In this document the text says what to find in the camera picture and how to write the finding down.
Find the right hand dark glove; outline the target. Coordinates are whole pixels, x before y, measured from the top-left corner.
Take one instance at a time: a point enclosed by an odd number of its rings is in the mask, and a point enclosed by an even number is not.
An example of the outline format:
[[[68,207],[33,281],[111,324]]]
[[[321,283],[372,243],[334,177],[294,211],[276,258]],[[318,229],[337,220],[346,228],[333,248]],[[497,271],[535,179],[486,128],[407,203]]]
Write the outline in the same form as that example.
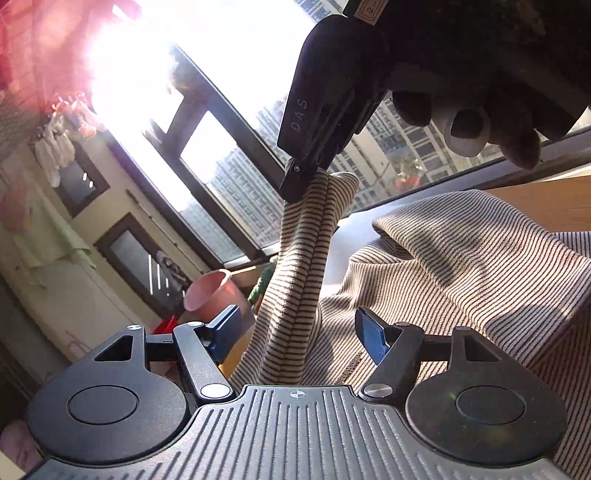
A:
[[[478,104],[399,91],[392,94],[392,100],[407,123],[424,127],[433,122],[448,148],[461,156],[476,156],[490,143],[521,169],[532,170],[540,162],[541,141],[531,110],[515,96],[494,93]]]

